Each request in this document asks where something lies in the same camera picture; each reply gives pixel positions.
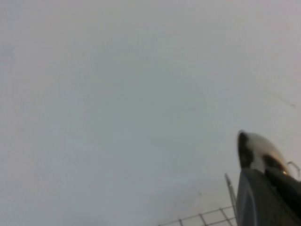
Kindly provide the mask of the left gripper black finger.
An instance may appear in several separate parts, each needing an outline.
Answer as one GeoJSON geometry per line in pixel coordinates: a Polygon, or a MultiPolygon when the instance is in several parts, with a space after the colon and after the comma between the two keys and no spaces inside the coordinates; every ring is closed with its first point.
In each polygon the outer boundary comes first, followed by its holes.
{"type": "Polygon", "coordinates": [[[299,226],[301,182],[277,169],[243,169],[236,209],[239,226],[299,226]]]}

